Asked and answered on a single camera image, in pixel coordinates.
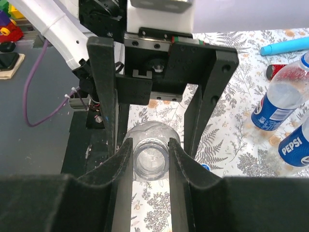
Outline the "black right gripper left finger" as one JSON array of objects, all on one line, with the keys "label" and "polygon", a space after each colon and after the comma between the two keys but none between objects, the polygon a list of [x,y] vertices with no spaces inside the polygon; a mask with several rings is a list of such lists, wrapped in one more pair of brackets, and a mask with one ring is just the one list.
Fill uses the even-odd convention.
[{"label": "black right gripper left finger", "polygon": [[97,168],[0,179],[3,232],[127,232],[131,225],[133,140]]}]

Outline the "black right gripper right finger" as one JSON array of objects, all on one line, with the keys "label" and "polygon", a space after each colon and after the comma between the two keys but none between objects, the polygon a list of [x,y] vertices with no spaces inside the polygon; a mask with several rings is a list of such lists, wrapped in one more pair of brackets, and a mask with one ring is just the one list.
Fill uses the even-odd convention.
[{"label": "black right gripper right finger", "polygon": [[171,139],[169,186],[175,232],[306,232],[309,229],[306,178],[220,178]]}]

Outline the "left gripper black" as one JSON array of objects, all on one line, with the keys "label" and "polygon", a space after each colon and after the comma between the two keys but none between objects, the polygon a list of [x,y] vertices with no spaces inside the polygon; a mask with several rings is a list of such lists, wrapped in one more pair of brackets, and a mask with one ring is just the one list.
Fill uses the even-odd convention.
[{"label": "left gripper black", "polygon": [[184,151],[197,154],[202,133],[239,65],[237,50],[215,47],[185,33],[125,33],[124,73],[115,77],[112,38],[90,37],[87,50],[108,152],[115,154],[118,101],[147,105],[150,99],[178,101],[187,84],[198,85],[184,113]]}]

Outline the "clear bottle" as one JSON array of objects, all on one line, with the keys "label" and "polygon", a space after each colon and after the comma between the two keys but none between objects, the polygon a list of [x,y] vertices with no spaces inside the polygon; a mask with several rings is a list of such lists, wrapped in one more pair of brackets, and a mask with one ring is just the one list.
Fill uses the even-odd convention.
[{"label": "clear bottle", "polygon": [[169,176],[169,139],[180,142],[178,133],[158,121],[140,123],[130,129],[125,139],[133,139],[133,180],[158,181]]}]

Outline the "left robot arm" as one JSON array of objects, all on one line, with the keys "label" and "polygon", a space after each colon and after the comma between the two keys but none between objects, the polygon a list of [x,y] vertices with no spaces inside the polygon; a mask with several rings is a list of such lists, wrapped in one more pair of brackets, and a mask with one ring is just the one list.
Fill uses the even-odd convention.
[{"label": "left robot arm", "polygon": [[193,0],[52,0],[12,4],[47,39],[100,106],[113,155],[129,107],[150,99],[180,101],[197,85],[184,114],[184,150],[196,156],[201,135],[239,65],[236,49],[193,38]]}]

